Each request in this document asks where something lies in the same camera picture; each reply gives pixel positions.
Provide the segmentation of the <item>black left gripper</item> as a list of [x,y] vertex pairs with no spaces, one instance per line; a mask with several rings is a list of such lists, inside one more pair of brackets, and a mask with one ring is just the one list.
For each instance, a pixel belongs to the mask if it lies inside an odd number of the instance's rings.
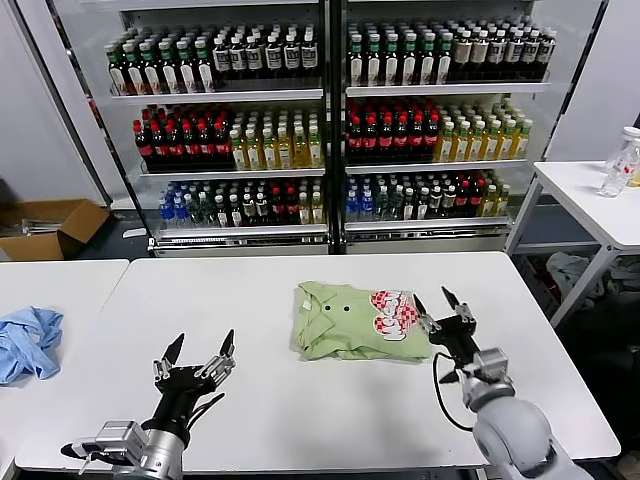
[[148,420],[149,430],[174,434],[181,441],[191,439],[190,429],[195,422],[224,397],[224,393],[220,393],[209,402],[196,406],[202,396],[215,393],[216,382],[224,382],[235,368],[234,336],[235,330],[230,329],[219,354],[200,369],[199,366],[174,367],[184,342],[183,333],[167,346],[159,360],[152,362],[154,381],[161,399]]

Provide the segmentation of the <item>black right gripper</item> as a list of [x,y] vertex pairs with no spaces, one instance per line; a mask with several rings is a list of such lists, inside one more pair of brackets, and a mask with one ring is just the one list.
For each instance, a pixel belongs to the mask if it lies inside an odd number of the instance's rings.
[[444,347],[454,360],[455,366],[462,368],[473,362],[478,351],[473,339],[477,323],[467,303],[460,302],[446,287],[442,286],[441,289],[450,307],[459,316],[435,320],[416,294],[413,294],[413,301],[419,314],[421,328],[428,334],[430,343]]

